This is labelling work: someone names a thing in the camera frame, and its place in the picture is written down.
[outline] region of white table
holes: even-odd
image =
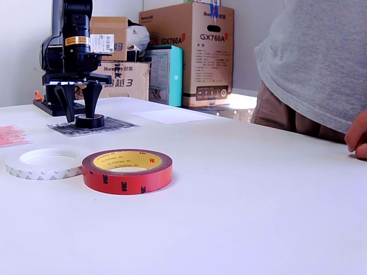
[[[170,155],[174,181],[136,196],[102,194],[81,176],[51,182],[0,162],[0,274],[367,274],[367,163],[346,146],[235,120],[164,125],[129,98],[97,111],[141,128],[69,138],[32,105],[1,108],[34,143]],[[0,148],[1,159],[15,147]]]

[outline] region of red tape roll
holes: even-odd
[[[145,168],[138,172],[115,172],[121,167]],[[84,183],[108,194],[135,195],[157,191],[172,181],[172,159],[162,153],[126,149],[95,153],[83,160]]]

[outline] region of black tape roll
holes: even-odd
[[[94,129],[104,126],[104,116],[94,115],[93,119],[87,118],[85,115],[80,115],[75,117],[75,127],[83,129]]]

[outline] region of gray t-shirt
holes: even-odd
[[[346,133],[367,109],[366,0],[291,0],[255,54],[266,86],[313,121]]]

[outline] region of person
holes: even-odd
[[[367,159],[367,1],[288,0],[255,49],[252,122],[347,144]]]

